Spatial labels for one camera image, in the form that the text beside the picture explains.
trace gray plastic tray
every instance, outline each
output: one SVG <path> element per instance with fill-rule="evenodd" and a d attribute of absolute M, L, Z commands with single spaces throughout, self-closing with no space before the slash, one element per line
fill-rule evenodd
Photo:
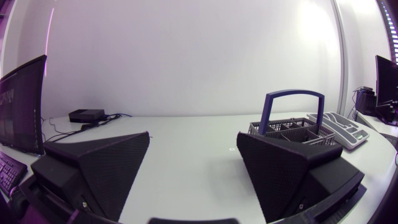
<path fill-rule="evenodd" d="M 307 114 L 311 121 L 317 120 L 317 114 Z M 335 141 L 343 145 L 348 150 L 365 142 L 369 134 L 349 119 L 336 114 L 327 112 L 323 114 L 322 126 L 327 127 L 335 133 Z"/>

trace computer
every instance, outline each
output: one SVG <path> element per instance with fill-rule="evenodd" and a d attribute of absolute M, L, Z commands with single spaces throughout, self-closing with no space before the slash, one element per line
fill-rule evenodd
<path fill-rule="evenodd" d="M 376 115 L 385 124 L 398 126 L 398 65 L 376 56 Z"/>
<path fill-rule="evenodd" d="M 44 154 L 41 127 L 41 94 L 46 55 L 39 56 L 0 79 L 0 143 L 3 146 Z M 0 189 L 10 192 L 27 172 L 27 166 L 0 152 Z"/>

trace white wall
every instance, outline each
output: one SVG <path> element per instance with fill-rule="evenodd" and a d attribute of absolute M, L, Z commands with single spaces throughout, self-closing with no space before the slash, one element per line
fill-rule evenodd
<path fill-rule="evenodd" d="M 348 51 L 348 94 L 345 116 L 354 103 L 353 91 L 361 86 L 376 89 L 375 55 L 391 59 L 382 16 L 375 0 L 337 0 Z"/>
<path fill-rule="evenodd" d="M 19 40 L 6 45 L 4 64 L 45 52 L 54 8 L 45 118 L 78 108 L 135 116 L 260 113 L 266 93 L 288 88 L 323 93 L 325 110 L 336 111 L 340 51 L 329 0 L 32 2 L 16 3 L 7 38 Z M 275 100 L 272 111 L 316 107 L 312 96 L 290 96 Z"/>

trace pink light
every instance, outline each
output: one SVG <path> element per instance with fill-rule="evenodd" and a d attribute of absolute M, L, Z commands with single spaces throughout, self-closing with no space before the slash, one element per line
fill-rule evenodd
<path fill-rule="evenodd" d="M 45 54 L 47 55 L 47 49 L 49 47 L 49 35 L 50 35 L 50 27 L 51 27 L 51 21 L 52 21 L 52 15 L 54 14 L 54 8 L 51 10 L 51 16 L 50 16 L 50 21 L 49 21 L 49 28 L 47 29 L 47 40 L 45 41 Z M 44 76 L 47 76 L 47 63 L 44 66 Z"/>

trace black box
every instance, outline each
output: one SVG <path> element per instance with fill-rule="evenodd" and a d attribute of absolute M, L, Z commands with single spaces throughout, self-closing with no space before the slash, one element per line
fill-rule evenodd
<path fill-rule="evenodd" d="M 376 96 L 374 92 L 358 92 L 356 94 L 355 109 L 363 115 L 376 116 Z"/>
<path fill-rule="evenodd" d="M 69 121 L 76 123 L 93 123 L 99 121 L 104 114 L 104 110 L 76 110 L 69 113 Z"/>

